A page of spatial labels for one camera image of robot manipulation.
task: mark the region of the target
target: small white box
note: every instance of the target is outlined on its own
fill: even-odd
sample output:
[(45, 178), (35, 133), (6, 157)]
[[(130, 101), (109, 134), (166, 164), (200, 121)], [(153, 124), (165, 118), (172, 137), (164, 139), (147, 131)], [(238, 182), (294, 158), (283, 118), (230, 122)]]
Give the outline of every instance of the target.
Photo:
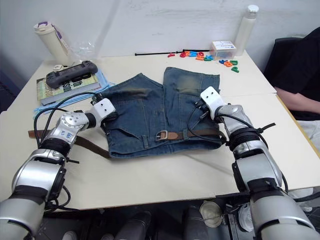
[(229, 40), (213, 41), (210, 47), (210, 53), (214, 57), (214, 60), (233, 59), (235, 57), (236, 50), (235, 45)]

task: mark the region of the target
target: book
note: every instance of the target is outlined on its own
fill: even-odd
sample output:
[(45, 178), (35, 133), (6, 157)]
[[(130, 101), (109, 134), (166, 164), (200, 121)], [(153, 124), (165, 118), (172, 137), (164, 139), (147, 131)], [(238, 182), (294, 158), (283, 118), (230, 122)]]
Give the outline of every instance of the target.
[(56, 89), (47, 85), (46, 78), (41, 78), (36, 81), (37, 99), (42, 105), (54, 103), (74, 94), (98, 88), (100, 88), (100, 84), (98, 78), (94, 74), (89, 78), (66, 81)]

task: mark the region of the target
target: belt loop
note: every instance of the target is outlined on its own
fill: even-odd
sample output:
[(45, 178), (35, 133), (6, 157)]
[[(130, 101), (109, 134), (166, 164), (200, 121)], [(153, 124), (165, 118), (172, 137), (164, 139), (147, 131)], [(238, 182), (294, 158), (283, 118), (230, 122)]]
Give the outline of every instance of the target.
[(148, 143), (148, 138), (146, 135), (142, 135), (142, 140), (143, 140), (143, 146), (145, 149), (147, 149), (149, 147), (149, 143)]
[(183, 135), (183, 139), (187, 140), (188, 139), (188, 129), (183, 129), (182, 135)]

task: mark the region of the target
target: denim shorts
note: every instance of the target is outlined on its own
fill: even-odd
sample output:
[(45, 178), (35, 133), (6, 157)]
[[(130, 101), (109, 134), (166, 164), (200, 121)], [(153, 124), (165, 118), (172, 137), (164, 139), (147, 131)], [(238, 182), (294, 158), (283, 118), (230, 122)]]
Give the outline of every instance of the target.
[[(205, 140), (188, 136), (187, 120), (200, 100), (200, 93), (212, 86), (219, 92), (219, 75), (209, 75), (167, 67), (163, 85), (142, 73), (102, 92), (114, 105), (117, 117), (106, 119), (106, 133), (112, 158), (135, 158), (171, 154), (184, 150), (217, 149), (219, 136)], [(218, 130), (209, 116), (196, 109), (189, 125), (192, 130)], [(182, 133), (183, 139), (158, 140), (161, 131)]]

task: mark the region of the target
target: bottle cap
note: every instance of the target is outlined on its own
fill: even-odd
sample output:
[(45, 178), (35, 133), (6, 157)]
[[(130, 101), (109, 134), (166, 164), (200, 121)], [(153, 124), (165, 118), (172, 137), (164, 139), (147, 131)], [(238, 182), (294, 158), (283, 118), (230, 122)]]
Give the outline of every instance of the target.
[(248, 19), (255, 19), (257, 17), (257, 12), (259, 11), (259, 7), (257, 5), (249, 5), (246, 9), (246, 17)]

